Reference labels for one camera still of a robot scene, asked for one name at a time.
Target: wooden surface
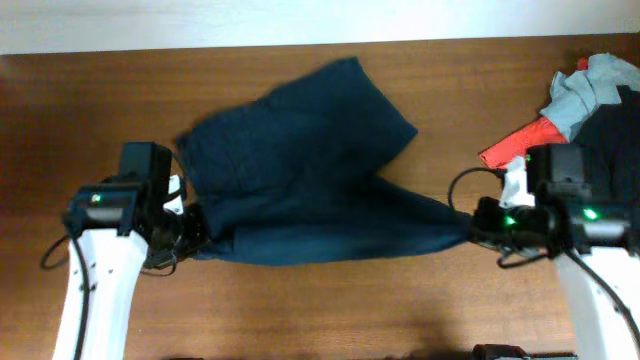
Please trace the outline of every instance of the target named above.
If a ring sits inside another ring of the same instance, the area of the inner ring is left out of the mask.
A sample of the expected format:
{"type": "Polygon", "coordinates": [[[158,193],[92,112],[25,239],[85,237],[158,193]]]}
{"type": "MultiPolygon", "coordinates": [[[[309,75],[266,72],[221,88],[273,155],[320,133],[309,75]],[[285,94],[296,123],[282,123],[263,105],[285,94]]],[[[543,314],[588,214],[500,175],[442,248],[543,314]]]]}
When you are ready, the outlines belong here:
{"type": "MultiPolygon", "coordinates": [[[[640,59],[638,35],[9,56],[0,58],[0,358],[50,358],[66,269],[38,260],[80,185],[115,172],[121,144],[171,145],[212,111],[349,55],[420,129],[383,170],[444,199],[477,152],[534,120],[579,56],[640,59]]],[[[471,210],[498,185],[461,182],[471,210]]],[[[263,268],[186,261],[141,277],[125,357],[383,358],[511,343],[573,347],[550,263],[505,272],[464,245],[415,258],[263,268]]]]}

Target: denim fabric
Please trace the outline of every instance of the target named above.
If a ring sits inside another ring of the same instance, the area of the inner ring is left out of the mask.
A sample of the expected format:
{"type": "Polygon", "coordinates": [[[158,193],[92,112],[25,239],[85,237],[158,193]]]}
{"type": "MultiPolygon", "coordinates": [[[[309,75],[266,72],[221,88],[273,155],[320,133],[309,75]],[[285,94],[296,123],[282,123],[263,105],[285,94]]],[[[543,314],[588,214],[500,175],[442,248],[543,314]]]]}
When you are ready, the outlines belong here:
{"type": "Polygon", "coordinates": [[[292,265],[467,240],[448,207],[375,175],[416,133],[355,58],[205,120],[177,140],[213,239],[195,258],[292,265]]]}

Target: black cable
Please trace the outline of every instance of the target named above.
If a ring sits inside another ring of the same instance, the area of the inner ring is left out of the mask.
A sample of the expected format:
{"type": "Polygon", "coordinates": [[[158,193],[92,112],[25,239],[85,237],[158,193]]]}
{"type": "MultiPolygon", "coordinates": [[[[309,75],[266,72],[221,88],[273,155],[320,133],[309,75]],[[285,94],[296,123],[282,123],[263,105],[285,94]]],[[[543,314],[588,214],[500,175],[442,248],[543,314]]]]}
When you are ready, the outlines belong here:
{"type": "Polygon", "coordinates": [[[82,271],[82,314],[80,315],[80,328],[78,329],[78,340],[76,342],[76,351],[74,360],[80,360],[82,358],[82,347],[84,346],[84,338],[87,332],[87,321],[89,320],[89,270],[87,270],[87,263],[84,260],[84,255],[78,244],[78,239],[71,238],[71,242],[78,254],[78,260],[80,262],[80,270],[82,271]]]}
{"type": "Polygon", "coordinates": [[[530,258],[525,258],[525,259],[520,260],[520,261],[514,261],[514,262],[510,262],[510,263],[506,262],[507,259],[509,257],[511,257],[511,255],[513,255],[514,253],[515,252],[511,251],[511,252],[508,252],[508,253],[502,255],[498,259],[498,261],[496,261],[496,263],[498,264],[498,267],[500,269],[504,269],[504,270],[515,269],[515,268],[518,268],[518,267],[522,267],[522,266],[525,266],[525,265],[533,264],[534,262],[549,258],[548,254],[538,254],[536,256],[532,256],[530,258]]]}
{"type": "Polygon", "coordinates": [[[607,295],[611,298],[617,310],[620,312],[624,321],[627,323],[629,327],[629,331],[631,332],[631,336],[633,337],[633,341],[636,343],[636,351],[640,355],[640,329],[638,329],[638,324],[634,321],[633,315],[631,314],[631,310],[624,304],[624,301],[616,294],[615,290],[609,286],[598,274],[596,274],[593,269],[589,267],[578,255],[576,255],[572,250],[565,249],[564,253],[569,257],[569,259],[573,260],[576,265],[578,265],[582,270],[584,270],[593,281],[598,284],[602,290],[604,290],[607,295]]]}
{"type": "Polygon", "coordinates": [[[173,275],[174,272],[176,272],[176,269],[178,268],[178,258],[176,258],[176,255],[173,254],[173,261],[171,264],[171,271],[169,271],[166,274],[156,274],[156,273],[152,273],[149,271],[140,271],[140,274],[145,275],[145,276],[155,276],[155,277],[167,277],[170,275],[173,275]]]}
{"type": "Polygon", "coordinates": [[[467,170],[461,172],[460,174],[458,174],[458,176],[456,176],[453,179],[453,181],[451,181],[451,184],[449,184],[449,191],[447,192],[447,202],[449,203],[449,207],[451,208],[451,210],[453,210],[454,212],[456,211],[456,207],[453,205],[453,190],[455,189],[456,184],[458,183],[458,181],[460,181],[460,179],[462,179],[466,175],[468,175],[470,173],[473,173],[473,172],[487,172],[487,173],[490,173],[490,174],[493,174],[493,175],[497,176],[500,179],[502,179],[504,174],[506,173],[505,170],[501,170],[501,169],[489,169],[489,168],[483,168],[483,167],[474,167],[474,168],[467,169],[467,170]]]}
{"type": "Polygon", "coordinates": [[[58,260],[58,262],[56,262],[56,263],[54,263],[52,265],[47,265],[47,261],[49,260],[49,257],[51,256],[51,254],[53,254],[53,252],[56,251],[56,249],[60,245],[62,245],[62,243],[64,243],[67,240],[69,240],[69,235],[65,234],[63,237],[61,237],[56,242],[54,242],[47,249],[47,251],[45,251],[44,255],[42,255],[42,258],[40,259],[40,269],[45,270],[45,271],[53,270],[53,269],[59,268],[60,266],[64,265],[69,260],[68,257],[64,257],[64,258],[58,260]]]}

